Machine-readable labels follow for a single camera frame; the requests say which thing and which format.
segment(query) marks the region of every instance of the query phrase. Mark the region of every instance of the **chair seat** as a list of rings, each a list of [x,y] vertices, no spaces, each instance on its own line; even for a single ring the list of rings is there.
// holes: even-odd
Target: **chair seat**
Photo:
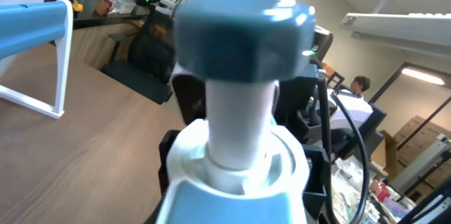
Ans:
[[[105,65],[101,71],[152,101],[162,104],[171,97],[171,87],[124,59]]]

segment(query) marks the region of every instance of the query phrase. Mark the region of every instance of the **wooden floor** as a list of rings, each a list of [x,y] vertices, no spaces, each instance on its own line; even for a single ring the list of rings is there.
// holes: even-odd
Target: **wooden floor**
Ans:
[[[52,104],[54,47],[30,55],[0,84]],[[0,223],[143,223],[160,198],[158,144],[183,122],[98,70],[69,66],[59,120],[0,99]]]

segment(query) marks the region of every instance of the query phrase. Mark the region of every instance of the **beige wall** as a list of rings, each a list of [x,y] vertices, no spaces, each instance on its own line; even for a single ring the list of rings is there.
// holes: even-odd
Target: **beige wall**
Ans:
[[[451,68],[450,60],[437,62],[422,56],[408,56],[397,49],[351,39],[350,32],[338,28],[346,13],[354,11],[344,0],[299,1],[314,5],[318,24],[334,34],[334,42],[324,61],[346,78],[345,84],[350,84],[357,75],[365,75],[371,79],[371,88],[364,95],[366,100],[369,100],[405,61],[438,70]]]
[[[377,107],[387,113],[378,130],[394,136],[414,116],[429,117],[448,97],[451,89],[401,75],[376,101]],[[451,105],[432,122],[451,131]]]

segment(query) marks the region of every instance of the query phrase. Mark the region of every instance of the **white shaft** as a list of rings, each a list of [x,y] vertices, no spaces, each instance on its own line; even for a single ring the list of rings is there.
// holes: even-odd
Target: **white shaft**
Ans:
[[[210,157],[231,170],[245,170],[265,155],[274,83],[206,82]]]

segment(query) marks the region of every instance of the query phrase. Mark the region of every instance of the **yellow object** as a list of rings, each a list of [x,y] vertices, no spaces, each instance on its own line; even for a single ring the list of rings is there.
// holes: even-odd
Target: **yellow object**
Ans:
[[[80,3],[78,3],[77,1],[73,1],[72,7],[73,7],[73,10],[74,10],[75,12],[81,12],[81,11],[83,11],[83,4],[80,4]]]

